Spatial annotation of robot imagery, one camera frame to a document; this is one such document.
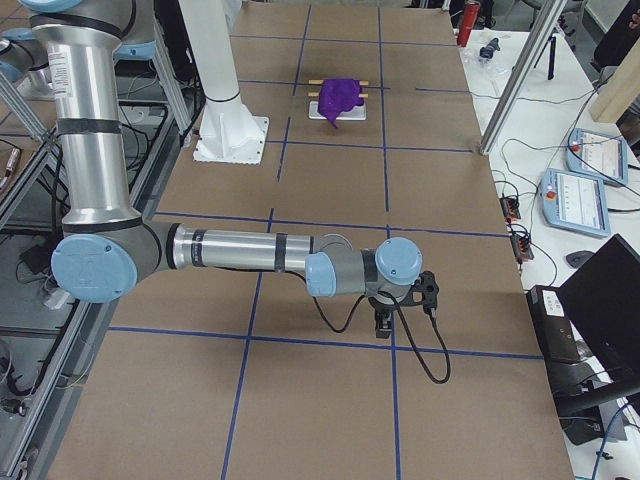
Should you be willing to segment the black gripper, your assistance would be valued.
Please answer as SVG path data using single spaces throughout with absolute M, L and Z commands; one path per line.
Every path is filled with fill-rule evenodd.
M 393 332 L 392 312 L 399 311 L 402 307 L 413 305 L 411 294 L 397 298 L 389 292 L 379 291 L 368 298 L 369 304 L 374 308 L 375 336 L 377 338 L 389 338 Z

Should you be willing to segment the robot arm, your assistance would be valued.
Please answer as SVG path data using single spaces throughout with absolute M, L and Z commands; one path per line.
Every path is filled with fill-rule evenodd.
M 151 40 L 150 1 L 31 1 L 31 28 L 48 54 L 70 192 L 63 237 L 51 266 L 75 298 L 107 303 L 141 280 L 188 266 L 287 273 L 314 298 L 353 294 L 375 312 L 376 334 L 392 313 L 419 306 L 433 314 L 438 288 L 410 240 L 357 250 L 343 236 L 192 229 L 149 222 L 133 207 L 124 157 L 114 59 Z

